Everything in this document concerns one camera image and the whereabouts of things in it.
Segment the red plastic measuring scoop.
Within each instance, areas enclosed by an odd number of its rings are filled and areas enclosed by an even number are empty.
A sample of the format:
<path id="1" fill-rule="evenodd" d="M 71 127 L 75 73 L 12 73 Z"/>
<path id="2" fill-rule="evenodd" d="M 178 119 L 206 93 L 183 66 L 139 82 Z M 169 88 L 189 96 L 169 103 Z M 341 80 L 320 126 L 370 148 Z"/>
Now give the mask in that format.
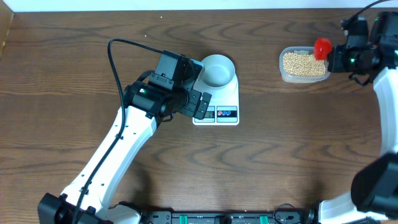
<path id="1" fill-rule="evenodd" d="M 318 38 L 314 45 L 313 54 L 316 60 L 326 60 L 332 51 L 332 44 L 326 38 Z"/>

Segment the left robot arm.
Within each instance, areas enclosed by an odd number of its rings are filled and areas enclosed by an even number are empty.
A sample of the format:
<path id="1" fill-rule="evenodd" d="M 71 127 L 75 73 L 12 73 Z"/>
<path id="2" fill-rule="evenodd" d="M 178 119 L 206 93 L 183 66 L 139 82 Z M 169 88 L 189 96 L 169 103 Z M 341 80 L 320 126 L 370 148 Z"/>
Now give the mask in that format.
<path id="1" fill-rule="evenodd" d="M 112 128 L 90 161 L 60 196 L 44 195 L 37 207 L 40 223 L 139 223 L 130 205 L 110 205 L 131 162 L 161 122 L 175 113 L 205 116 L 211 95 L 194 90 L 202 62 L 163 51 L 155 70 L 144 72 L 123 91 Z"/>

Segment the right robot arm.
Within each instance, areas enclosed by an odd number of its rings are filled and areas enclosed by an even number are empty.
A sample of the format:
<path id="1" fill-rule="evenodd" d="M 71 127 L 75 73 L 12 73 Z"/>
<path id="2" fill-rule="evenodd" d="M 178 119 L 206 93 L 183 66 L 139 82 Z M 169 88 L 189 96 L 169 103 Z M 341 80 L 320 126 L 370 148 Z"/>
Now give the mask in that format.
<path id="1" fill-rule="evenodd" d="M 397 13 L 377 14 L 370 29 L 358 14 L 341 22 L 346 42 L 315 44 L 315 58 L 326 60 L 330 73 L 349 73 L 349 79 L 368 78 L 379 104 L 380 156 L 359 171 L 349 192 L 320 202 L 318 223 L 379 223 L 397 219 Z"/>

